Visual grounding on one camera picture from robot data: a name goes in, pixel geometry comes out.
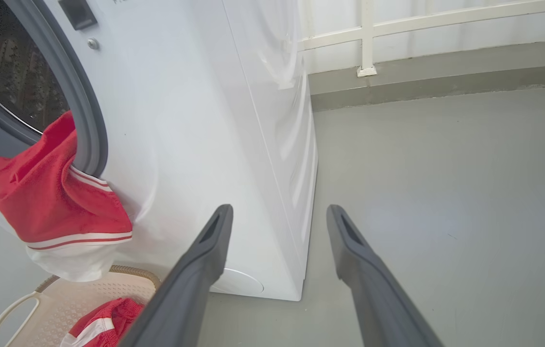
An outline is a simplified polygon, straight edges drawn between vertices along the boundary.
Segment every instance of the washing machine door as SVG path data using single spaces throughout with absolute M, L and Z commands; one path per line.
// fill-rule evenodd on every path
M 0 0 L 0 156 L 26 150 L 69 109 L 78 130 L 74 165 L 98 176 L 107 158 L 105 125 L 78 57 L 45 3 Z

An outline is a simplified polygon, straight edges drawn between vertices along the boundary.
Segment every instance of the white stripe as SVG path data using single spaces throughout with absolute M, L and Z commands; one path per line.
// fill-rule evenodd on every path
M 91 175 L 89 175 L 89 174 L 87 174 L 87 173 L 81 172 L 81 171 L 79 171 L 78 169 L 76 169 L 76 167 L 74 167 L 73 165 L 70 166 L 70 169 L 72 169 L 73 171 L 79 173 L 80 175 L 84 175 L 84 176 L 90 178 L 91 180 L 96 181 L 98 184 L 102 184 L 102 185 L 106 185 L 106 184 L 107 184 L 107 181 L 100 180 L 99 178 L 96 178 L 95 176 L 91 176 Z
M 63 237 L 57 237 L 56 239 L 39 241 L 39 242 L 26 242 L 28 247 L 43 248 L 54 246 L 63 242 L 76 241 L 76 240 L 95 240 L 95 239 L 119 239 L 121 237 L 131 236 L 133 233 L 86 233 L 86 234 L 71 234 Z
M 61 246 L 56 246 L 56 247 L 52 247 L 52 248 L 46 248 L 45 250 L 34 250 L 32 248 L 29 248 L 29 250 L 32 250 L 32 251 L 35 251 L 35 252 L 52 252 L 52 251 L 59 251 L 59 250 L 63 250 L 65 248 L 73 248 L 73 250 L 75 250 L 76 252 L 77 251 L 80 251 L 81 248 L 74 248 L 74 247 L 83 247 L 83 246 L 107 246 L 109 244 L 118 244 L 118 243 L 123 243 L 123 242 L 127 242 L 127 241 L 131 241 L 131 238 L 129 239 L 121 239 L 121 240 L 112 240 L 112 241 L 90 241 L 90 242 L 73 242 L 73 243 L 67 243 L 67 244 L 63 244 Z
M 65 338 L 63 338 L 63 341 L 61 341 L 60 347 L 84 347 L 87 343 L 99 336 L 99 334 L 112 329 L 114 329 L 114 323 L 111 318 L 93 320 L 92 323 L 81 331 L 78 337 L 67 333 Z
M 110 189 L 110 187 L 106 187 L 106 186 L 102 186 L 100 184 L 97 184 L 96 182 L 93 182 L 91 180 L 87 180 L 86 178 L 83 178 L 82 176 L 76 174 L 75 172 L 73 171 L 69 171 L 69 174 L 75 178 L 76 180 L 78 180 L 79 182 L 83 182 L 85 184 L 88 184 L 88 185 L 91 185 L 93 187 L 97 187 L 98 189 L 101 189 L 101 190 L 104 190 L 104 191 L 112 191 L 112 189 Z

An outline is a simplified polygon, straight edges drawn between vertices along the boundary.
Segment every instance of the grey floor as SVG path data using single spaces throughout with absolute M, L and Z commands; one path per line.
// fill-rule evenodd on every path
M 545 89 L 315 114 L 299 303 L 210 294 L 201 347 L 357 347 L 325 209 L 343 206 L 448 347 L 545 346 Z

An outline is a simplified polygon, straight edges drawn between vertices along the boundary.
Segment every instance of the laundry basket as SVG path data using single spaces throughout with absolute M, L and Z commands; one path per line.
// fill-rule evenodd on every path
M 118 298 L 131 298 L 146 305 L 159 286 L 160 281 L 152 272 L 127 266 L 112 266 L 102 279 L 84 283 L 52 276 L 0 315 L 1 325 L 23 302 L 36 301 L 6 346 L 58 346 L 73 325 L 98 306 Z

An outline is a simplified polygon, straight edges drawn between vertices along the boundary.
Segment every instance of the washing machine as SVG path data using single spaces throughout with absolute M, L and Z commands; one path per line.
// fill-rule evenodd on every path
M 228 203 L 212 290 L 297 301 L 317 173 L 300 37 L 294 0 L 0 0 L 0 156 L 71 109 L 74 165 L 133 222 L 116 263 L 164 277 Z

